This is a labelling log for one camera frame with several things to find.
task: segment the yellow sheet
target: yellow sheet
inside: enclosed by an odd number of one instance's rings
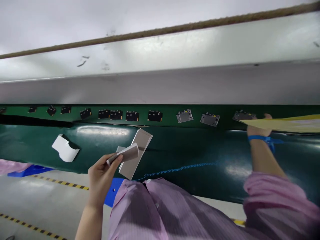
[[[241,122],[264,129],[285,132],[318,133],[320,132],[320,114],[278,119],[254,119]]]

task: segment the striped pink fabric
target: striped pink fabric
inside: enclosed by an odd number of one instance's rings
[[[159,178],[124,180],[110,216],[109,239],[307,239],[319,208],[286,179],[253,173],[245,183],[246,228]]]

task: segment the yellow black hazard tape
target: yellow black hazard tape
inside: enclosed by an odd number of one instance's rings
[[[83,186],[83,185],[74,184],[74,183],[69,183],[69,182],[64,182],[64,181],[60,181],[60,180],[56,180],[56,179],[52,179],[52,178],[46,178],[46,177],[44,177],[44,176],[30,175],[30,177],[39,178],[39,179],[46,180],[46,181],[49,181],[49,182],[59,183],[59,184],[62,184],[62,185],[66,185],[66,186],[70,186],[70,187],[75,187],[75,188],[79,188],[79,189],[89,190],[88,187]],[[232,220],[235,224],[238,224],[238,225],[245,226],[245,224],[246,224],[246,222],[243,221],[243,220],[233,219],[233,218],[231,218],[231,220]]]
[[[5,218],[5,219],[8,219],[8,220],[10,220],[10,221],[12,221],[12,222],[15,222],[15,223],[19,223],[19,224],[22,225],[22,226],[25,226],[25,227],[27,227],[27,228],[29,228],[29,229],[31,229],[31,230],[34,230],[34,231],[39,232],[39,233],[42,233],[42,234],[44,234],[44,235],[46,235],[46,236],[49,236],[49,237],[52,237],[52,238],[54,238],[54,239],[67,240],[66,238],[61,237],[61,236],[59,236],[59,235],[57,235],[57,234],[54,234],[54,233],[49,232],[49,231],[47,231],[47,230],[44,230],[44,229],[35,227],[35,226],[31,225],[31,224],[28,224],[28,223],[26,223],[26,222],[20,221],[19,219],[10,217],[10,216],[5,215],[5,214],[3,214],[3,213],[0,213],[0,217]]]
[[[79,189],[83,189],[83,190],[89,190],[89,188],[86,187],[86,186],[82,186],[82,185],[75,184],[75,183],[64,182],[64,181],[60,181],[60,180],[56,180],[56,179],[46,178],[44,176],[30,175],[30,177],[43,179],[43,180],[46,180],[46,181],[49,181],[49,182],[59,183],[59,184],[66,185],[66,186],[69,186],[69,187],[75,187],[75,188],[79,188]]]

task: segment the concrete floor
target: concrete floor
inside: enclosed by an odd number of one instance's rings
[[[46,178],[89,186],[87,174],[53,170],[40,174]],[[0,176],[0,213],[9,215],[67,239],[74,239],[89,192],[33,177]],[[199,197],[227,216],[245,220],[241,204]],[[108,236],[111,208],[104,205],[102,239]],[[0,217],[0,240],[15,235],[16,240],[52,239],[18,223]]]

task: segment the green conveyor belt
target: green conveyor belt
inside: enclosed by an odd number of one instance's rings
[[[194,195],[241,203],[245,178],[251,172],[250,149],[245,131],[217,132],[215,129],[147,127],[153,134],[133,179],[146,173],[192,164],[206,166],[160,175]],[[71,128],[0,125],[0,158],[25,161],[60,170],[86,173],[103,154],[117,146],[129,146],[137,128],[105,124],[75,123]],[[72,163],[63,162],[52,147],[64,134],[80,151]],[[299,184],[311,201],[319,203],[319,136],[273,134],[286,143],[276,146],[276,158],[290,179]]]
[[[103,154],[115,152],[117,146],[129,146],[137,127],[114,124],[149,125],[144,128],[152,138],[133,179],[146,173],[175,169],[182,166],[214,162],[214,166],[190,168],[160,176],[194,195],[241,203],[246,193],[245,178],[252,165],[246,126],[232,120],[235,111],[244,109],[263,117],[264,112],[274,118],[319,114],[320,106],[293,105],[75,105],[70,114],[57,113],[51,117],[49,106],[38,106],[35,113],[27,113],[29,105],[8,105],[6,115],[28,116],[41,119],[74,122],[70,128],[22,125],[0,125],[0,158],[30,162],[59,170],[86,173]],[[79,112],[90,107],[93,115],[80,122]],[[178,124],[178,111],[191,108],[194,121]],[[97,119],[99,109],[137,111],[139,122]],[[147,121],[149,110],[163,113],[163,121]],[[202,113],[221,116],[218,127],[200,123]],[[52,147],[58,136],[64,134],[80,151],[72,163],[63,162]],[[273,133],[285,141],[276,146],[275,156],[289,178],[300,185],[308,198],[319,205],[320,192],[320,136],[286,135]]]

